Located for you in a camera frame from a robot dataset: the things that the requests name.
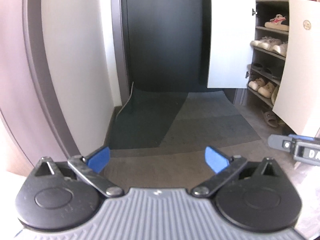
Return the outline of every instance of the cabinet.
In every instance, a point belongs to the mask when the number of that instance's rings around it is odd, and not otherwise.
[[[276,14],[286,13],[289,32],[264,27]],[[295,133],[315,137],[320,128],[319,13],[320,3],[310,0],[212,0],[208,88],[247,88],[250,75],[264,75],[251,68],[253,62],[279,65],[283,68],[280,81],[265,76],[279,85],[274,106],[270,99],[247,89]],[[250,41],[263,36],[288,41],[287,56],[250,46]]]

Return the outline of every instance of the white cabinet door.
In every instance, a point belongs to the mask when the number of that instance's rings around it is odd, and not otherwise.
[[[273,111],[291,129],[316,136],[320,127],[320,2],[289,0],[287,57]]]
[[[256,0],[211,0],[208,88],[246,88],[252,63]]]

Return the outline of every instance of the black door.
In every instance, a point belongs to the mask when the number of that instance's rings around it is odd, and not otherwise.
[[[135,87],[155,92],[213,91],[206,88],[211,0],[124,3],[125,48]]]

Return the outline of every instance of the gray ribbed surface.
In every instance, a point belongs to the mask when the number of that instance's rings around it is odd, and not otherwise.
[[[159,190],[131,188],[124,197],[106,200],[97,215],[78,228],[47,234],[24,229],[16,239],[303,239],[293,229],[273,234],[245,232],[222,219],[209,200],[193,198],[185,189]]]

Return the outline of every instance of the floor mat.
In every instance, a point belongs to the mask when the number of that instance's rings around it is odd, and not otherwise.
[[[222,91],[135,90],[110,138],[112,157],[167,155],[260,140]]]

